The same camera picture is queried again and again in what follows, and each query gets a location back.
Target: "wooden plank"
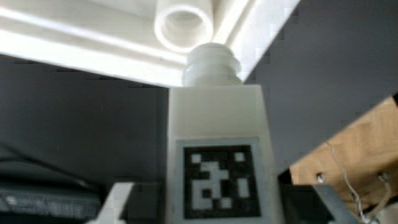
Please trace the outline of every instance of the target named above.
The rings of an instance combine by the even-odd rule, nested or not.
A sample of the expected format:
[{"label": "wooden plank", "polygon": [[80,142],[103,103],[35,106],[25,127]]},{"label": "wooden plank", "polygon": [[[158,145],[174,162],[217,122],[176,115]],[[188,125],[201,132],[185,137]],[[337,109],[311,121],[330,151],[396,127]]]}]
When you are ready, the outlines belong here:
[{"label": "wooden plank", "polygon": [[[385,190],[378,181],[378,172],[391,175],[392,195],[398,195],[398,108],[392,98],[373,108],[328,139],[336,157],[346,168],[352,186],[357,190],[364,208],[380,202]],[[323,173],[352,211],[355,206],[343,180],[343,174],[332,160],[330,148],[321,144],[302,160],[293,164],[291,179],[296,185],[320,184],[316,174]]]}]

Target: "white ring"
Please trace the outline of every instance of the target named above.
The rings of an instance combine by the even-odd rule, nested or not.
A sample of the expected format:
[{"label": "white ring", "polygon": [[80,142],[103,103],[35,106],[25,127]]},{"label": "white ring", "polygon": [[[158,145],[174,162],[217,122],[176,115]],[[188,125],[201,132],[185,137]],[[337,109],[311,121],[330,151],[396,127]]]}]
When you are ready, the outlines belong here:
[{"label": "white ring", "polygon": [[[172,14],[176,13],[190,13],[197,19],[201,20],[199,23],[199,27],[197,27],[197,35],[190,38],[186,41],[192,42],[188,44],[177,44],[172,42],[172,40],[169,39],[167,35],[179,35],[179,34],[172,34],[170,31],[167,30],[167,21],[169,21],[169,17]],[[211,19],[211,15],[206,14],[206,12],[192,7],[190,5],[174,5],[172,7],[167,7],[156,15],[156,19],[154,19],[154,34],[158,37],[158,41],[163,44],[163,46],[176,52],[179,53],[186,53],[190,52],[190,50],[193,49],[193,47],[202,44],[208,43],[211,41],[211,37],[213,37],[213,19]]]}]

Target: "wooden panel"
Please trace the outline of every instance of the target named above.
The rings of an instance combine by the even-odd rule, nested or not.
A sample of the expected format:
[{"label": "wooden panel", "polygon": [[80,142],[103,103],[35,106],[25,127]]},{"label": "wooden panel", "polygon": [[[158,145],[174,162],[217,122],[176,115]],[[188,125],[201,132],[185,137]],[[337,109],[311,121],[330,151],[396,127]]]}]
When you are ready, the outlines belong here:
[{"label": "wooden panel", "polygon": [[[366,208],[380,202],[385,193],[376,178],[380,171],[391,175],[392,195],[398,195],[398,108],[392,98],[385,99],[330,138],[328,143],[336,148],[336,156],[348,171],[352,186]],[[320,184],[316,174],[325,174],[327,184],[332,185],[348,208],[355,211],[343,174],[327,144],[321,144],[293,164],[289,170],[296,185]]]}]

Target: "white bracket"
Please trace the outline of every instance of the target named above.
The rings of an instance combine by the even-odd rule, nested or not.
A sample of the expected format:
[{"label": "white bracket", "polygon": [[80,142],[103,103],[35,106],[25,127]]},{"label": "white bracket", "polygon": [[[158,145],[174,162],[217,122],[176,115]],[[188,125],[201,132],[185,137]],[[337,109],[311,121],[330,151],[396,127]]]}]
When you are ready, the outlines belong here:
[{"label": "white bracket", "polygon": [[97,218],[85,224],[126,224],[124,220],[121,220],[119,217],[131,189],[133,183],[113,184]]}]

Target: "dark background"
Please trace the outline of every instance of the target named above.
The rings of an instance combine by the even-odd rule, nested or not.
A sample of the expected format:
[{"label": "dark background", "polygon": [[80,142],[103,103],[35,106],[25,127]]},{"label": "dark background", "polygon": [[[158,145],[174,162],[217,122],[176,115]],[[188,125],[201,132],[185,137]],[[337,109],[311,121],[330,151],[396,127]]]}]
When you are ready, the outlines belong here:
[{"label": "dark background", "polygon": [[[282,173],[398,92],[398,1],[302,0],[247,83],[263,86]],[[151,203],[129,206],[142,223],[161,204],[167,97],[163,88],[0,57],[0,143],[103,186],[149,183],[137,197]],[[67,182],[12,163],[2,176]]]}]

